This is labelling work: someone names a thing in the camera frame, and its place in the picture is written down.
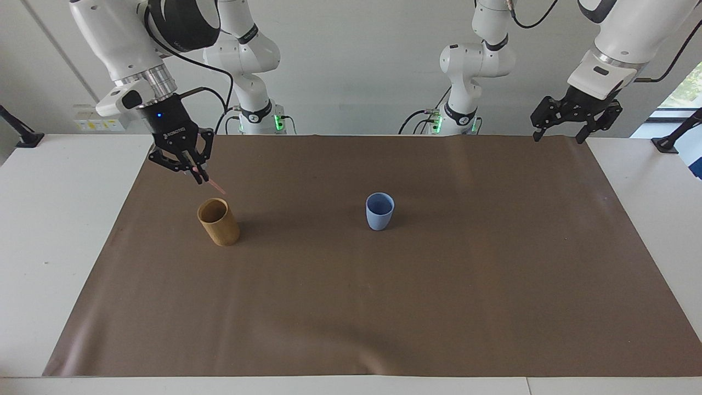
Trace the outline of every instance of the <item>window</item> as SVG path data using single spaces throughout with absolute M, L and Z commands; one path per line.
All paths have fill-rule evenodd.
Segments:
M 665 99 L 648 122 L 682 122 L 702 107 L 702 63 Z
M 692 70 L 680 86 L 670 94 L 660 108 L 702 107 L 702 63 Z

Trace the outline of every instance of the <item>cup rim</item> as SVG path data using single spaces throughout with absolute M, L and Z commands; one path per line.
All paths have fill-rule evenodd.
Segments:
M 213 202 L 221 202 L 224 205 L 225 211 L 224 211 L 224 214 L 217 221 L 208 222 L 208 221 L 205 221 L 202 219 L 202 212 L 208 205 L 210 205 Z M 221 197 L 211 197 L 211 198 L 205 200 L 200 205 L 200 207 L 198 207 L 197 218 L 200 220 L 200 222 L 211 225 L 211 224 L 216 224 L 216 223 L 224 220 L 224 218 L 226 218 L 228 212 L 229 212 L 229 203 L 227 203 L 226 200 L 222 199 Z
M 376 195 L 383 196 L 384 198 L 386 198 L 386 199 L 388 199 L 388 200 L 390 201 L 390 211 L 389 211 L 389 212 L 386 212 L 385 214 L 377 214 L 377 213 L 373 212 L 373 210 L 371 210 L 370 207 L 368 207 L 368 201 L 369 201 L 373 196 L 376 196 Z M 372 193 L 372 194 L 370 194 L 370 195 L 366 198 L 366 209 L 367 209 L 368 211 L 370 211 L 373 215 L 377 215 L 377 216 L 390 215 L 390 214 L 392 214 L 392 212 L 395 210 L 395 199 L 393 199 L 392 196 L 388 195 L 388 194 L 385 193 L 385 192 L 375 192 L 375 193 Z

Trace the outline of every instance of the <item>wall socket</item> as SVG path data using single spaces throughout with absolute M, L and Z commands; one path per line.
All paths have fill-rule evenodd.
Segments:
M 73 110 L 76 115 L 73 117 L 78 130 L 92 131 L 126 131 L 129 127 L 129 116 L 127 114 L 115 115 L 113 117 L 101 117 L 93 105 L 74 105 Z

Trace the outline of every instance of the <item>black cable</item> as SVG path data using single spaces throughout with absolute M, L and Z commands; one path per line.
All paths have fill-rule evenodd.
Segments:
M 224 119 L 224 117 L 226 116 L 226 114 L 228 114 L 229 111 L 231 111 L 231 110 L 233 110 L 233 109 L 234 109 L 233 107 L 230 107 L 230 108 L 228 108 L 226 111 L 224 111 L 224 112 L 222 113 L 222 115 L 220 116 L 220 119 L 217 121 L 217 126 L 215 127 L 215 135 L 216 135 L 217 132 L 219 131 L 219 126 L 222 124 L 222 120 Z
M 204 91 L 210 92 L 210 93 L 212 93 L 213 95 L 217 96 L 217 98 L 219 99 L 220 103 L 222 103 L 222 110 L 223 110 L 223 111 L 226 111 L 226 110 L 227 110 L 227 105 L 224 103 L 224 99 L 222 98 L 222 95 L 220 95 L 220 94 L 219 94 L 217 91 L 215 91 L 214 89 L 208 88 L 207 86 L 200 86 L 199 88 L 195 88 L 195 89 L 193 89 L 193 90 L 187 91 L 187 92 L 185 92 L 184 94 L 180 95 L 180 97 L 181 97 L 181 98 L 187 98 L 188 96 L 194 95 L 194 94 L 196 94 L 196 93 L 204 92 Z
M 227 120 L 224 122 L 224 133 L 229 136 L 229 121 L 232 119 L 240 119 L 238 115 L 235 115 L 234 117 L 229 117 Z
M 298 135 L 298 128 L 295 126 L 295 120 L 290 115 L 283 115 L 280 119 L 291 120 L 293 122 L 293 133 L 295 133 L 296 136 Z
M 412 134 L 417 134 L 417 129 L 419 129 L 419 125 L 424 124 L 424 126 L 426 127 L 427 124 L 429 124 L 429 123 L 434 123 L 434 122 L 431 119 L 422 119 L 421 121 L 417 122 L 417 126 L 414 127 L 414 131 L 412 132 Z
M 512 9 L 510 10 L 510 14 L 512 14 L 512 19 L 515 20 L 515 23 L 517 26 L 521 27 L 522 29 L 531 29 L 532 27 L 537 27 L 539 26 L 548 16 L 548 14 L 551 13 L 554 7 L 556 7 L 556 4 L 558 3 L 558 0 L 553 0 L 553 3 L 551 3 L 551 7 L 548 8 L 545 14 L 539 19 L 536 23 L 533 25 L 523 25 L 518 19 L 517 19 L 517 12 L 514 9 L 514 6 L 512 6 Z
M 439 108 L 439 104 L 441 104 L 441 102 L 444 101 L 444 99 L 446 98 L 446 96 L 449 95 L 449 92 L 450 92 L 450 91 L 451 91 L 451 87 L 449 86 L 449 88 L 446 90 L 446 92 L 444 92 L 444 95 L 439 99 L 439 101 L 437 102 L 437 104 L 434 106 L 434 110 L 436 110 L 437 108 Z M 427 117 L 427 121 L 429 121 L 429 120 L 431 120 L 431 119 L 432 119 L 432 115 L 429 114 L 429 116 Z M 424 129 L 425 129 L 426 127 L 427 127 L 427 124 L 424 124 L 424 126 L 422 126 L 422 131 L 419 132 L 419 134 L 424 134 Z
M 475 121 L 480 121 L 480 126 L 478 126 L 478 130 L 475 132 L 475 135 L 478 136 L 480 134 L 480 129 L 482 129 L 482 118 L 478 117 Z
M 404 127 L 407 126 L 407 124 L 409 123 L 409 121 L 410 121 L 412 118 L 414 118 L 414 117 L 416 117 L 417 115 L 419 115 L 419 114 L 424 114 L 424 110 L 415 111 L 415 112 L 412 113 L 412 115 L 410 115 L 409 117 L 407 117 L 407 119 L 404 120 L 404 123 L 402 124 L 402 126 L 399 128 L 399 131 L 397 132 L 397 134 L 402 134 L 402 130 L 404 130 Z
M 227 104 L 225 103 L 224 99 L 222 98 L 222 95 L 220 95 L 219 92 L 215 91 L 212 88 L 208 88 L 207 86 L 200 86 L 200 88 L 204 91 L 212 93 L 214 96 L 217 96 L 217 98 L 220 99 L 220 103 L 222 103 L 222 110 L 227 110 Z
M 225 110 L 226 110 L 226 109 L 229 107 L 230 101 L 232 100 L 232 92 L 234 91 L 234 76 L 232 76 L 229 72 L 224 71 L 224 70 L 222 70 L 222 69 L 218 69 L 218 68 L 216 68 L 216 67 L 213 67 L 213 66 L 210 66 L 210 65 L 206 65 L 206 64 L 204 64 L 204 63 L 197 62 L 197 61 L 195 61 L 195 60 L 193 60 L 193 59 L 186 58 L 185 56 L 180 55 L 179 53 L 177 53 L 177 52 L 175 52 L 175 51 L 172 51 L 168 46 L 166 46 L 166 45 L 164 45 L 163 43 L 161 43 L 161 42 L 156 38 L 156 36 L 154 36 L 154 33 L 151 31 L 151 27 L 149 27 L 149 15 L 150 15 L 150 14 L 151 14 L 150 7 L 147 7 L 147 8 L 146 8 L 146 11 L 144 12 L 144 26 L 146 26 L 146 33 L 149 34 L 149 37 L 151 37 L 151 39 L 154 40 L 154 41 L 156 42 L 156 44 L 160 45 L 163 49 L 165 49 L 166 51 L 168 51 L 171 55 L 175 56 L 176 58 L 179 58 L 179 59 L 181 59 L 181 60 L 184 60 L 184 61 L 186 61 L 186 62 L 188 62 L 188 63 L 193 64 L 193 65 L 197 65 L 197 66 L 200 66 L 200 67 L 205 67 L 206 69 L 213 70 L 213 71 L 216 71 L 216 72 L 220 72 L 220 73 L 226 75 L 227 77 L 229 77 L 230 84 L 229 84 L 229 94 L 227 94 L 227 101 L 226 101 L 226 103 L 225 103 Z
M 687 47 L 687 44 L 690 44 L 690 41 L 692 40 L 692 37 L 697 33 L 697 30 L 699 30 L 700 25 L 702 25 L 702 20 L 697 22 L 697 26 L 692 30 L 689 36 L 687 36 L 687 39 L 683 43 L 683 45 L 680 47 L 680 50 L 677 52 L 677 55 L 673 58 L 673 62 L 668 66 L 668 69 L 661 75 L 659 78 L 637 78 L 634 80 L 634 82 L 661 82 L 663 79 L 665 79 L 669 74 L 670 71 L 673 70 L 673 67 L 675 67 L 675 63 L 677 63 L 677 60 L 680 59 L 680 56 L 682 53 L 685 51 L 685 48 Z

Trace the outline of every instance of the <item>tree outside window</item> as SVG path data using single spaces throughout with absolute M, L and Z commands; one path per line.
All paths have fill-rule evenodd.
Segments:
M 661 104 L 660 108 L 702 107 L 702 63 Z

